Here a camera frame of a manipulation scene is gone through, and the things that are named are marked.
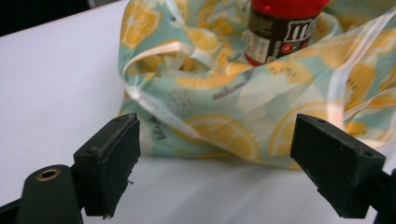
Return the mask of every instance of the white table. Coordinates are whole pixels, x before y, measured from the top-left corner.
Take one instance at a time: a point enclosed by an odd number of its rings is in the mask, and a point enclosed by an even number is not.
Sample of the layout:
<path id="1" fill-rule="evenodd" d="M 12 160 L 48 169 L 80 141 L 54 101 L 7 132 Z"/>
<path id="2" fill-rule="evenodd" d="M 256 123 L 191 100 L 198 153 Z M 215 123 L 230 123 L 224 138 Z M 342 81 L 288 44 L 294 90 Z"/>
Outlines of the white table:
<path id="1" fill-rule="evenodd" d="M 21 197 L 24 179 L 73 153 L 122 101 L 118 77 L 121 1 L 0 37 L 0 204 Z M 391 147 L 381 149 L 389 155 Z M 386 170 L 396 167 L 389 157 Z M 302 172 L 237 158 L 142 156 L 116 215 L 85 223 L 373 223 L 339 218 Z"/>

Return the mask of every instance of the red cap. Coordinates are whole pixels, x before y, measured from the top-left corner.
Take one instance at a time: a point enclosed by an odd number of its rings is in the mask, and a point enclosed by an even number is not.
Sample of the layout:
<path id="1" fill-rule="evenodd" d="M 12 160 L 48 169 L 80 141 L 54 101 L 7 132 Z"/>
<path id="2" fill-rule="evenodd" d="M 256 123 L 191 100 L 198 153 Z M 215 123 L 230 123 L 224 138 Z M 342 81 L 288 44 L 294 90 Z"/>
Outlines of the red cap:
<path id="1" fill-rule="evenodd" d="M 279 18 L 303 19 L 318 15 L 329 0 L 251 0 L 254 9 Z"/>

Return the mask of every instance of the label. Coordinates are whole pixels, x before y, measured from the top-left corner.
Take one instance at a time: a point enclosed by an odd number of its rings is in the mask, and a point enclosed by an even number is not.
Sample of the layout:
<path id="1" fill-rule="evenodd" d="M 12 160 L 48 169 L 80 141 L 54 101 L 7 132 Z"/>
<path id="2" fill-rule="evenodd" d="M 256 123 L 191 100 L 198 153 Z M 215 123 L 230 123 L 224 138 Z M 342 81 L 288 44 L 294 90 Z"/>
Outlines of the label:
<path id="1" fill-rule="evenodd" d="M 291 20 L 275 18 L 251 9 L 245 54 L 257 63 L 270 63 L 308 46 L 318 23 L 314 17 Z"/>

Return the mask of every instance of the plastic bag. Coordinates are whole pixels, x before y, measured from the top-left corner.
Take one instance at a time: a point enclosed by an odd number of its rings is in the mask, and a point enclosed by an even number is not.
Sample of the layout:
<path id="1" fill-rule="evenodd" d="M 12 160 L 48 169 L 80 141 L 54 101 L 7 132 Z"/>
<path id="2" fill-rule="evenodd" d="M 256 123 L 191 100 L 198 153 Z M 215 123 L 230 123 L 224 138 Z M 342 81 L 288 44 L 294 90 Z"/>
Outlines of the plastic bag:
<path id="1" fill-rule="evenodd" d="M 244 2 L 128 4 L 120 35 L 121 114 L 138 114 L 143 152 L 234 154 L 297 168 L 290 158 L 297 113 L 326 119 L 371 147 L 395 139 L 396 8 L 362 26 L 340 25 L 323 12 L 310 47 L 252 67 L 243 56 Z"/>

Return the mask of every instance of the bottle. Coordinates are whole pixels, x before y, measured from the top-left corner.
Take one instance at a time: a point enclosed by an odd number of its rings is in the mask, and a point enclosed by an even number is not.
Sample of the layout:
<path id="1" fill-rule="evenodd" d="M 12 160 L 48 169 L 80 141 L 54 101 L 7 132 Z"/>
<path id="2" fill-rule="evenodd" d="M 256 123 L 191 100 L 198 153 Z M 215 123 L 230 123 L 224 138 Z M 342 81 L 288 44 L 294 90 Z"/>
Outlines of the bottle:
<path id="1" fill-rule="evenodd" d="M 246 59 L 270 63 L 308 46 L 318 15 L 329 0 L 251 0 Z"/>

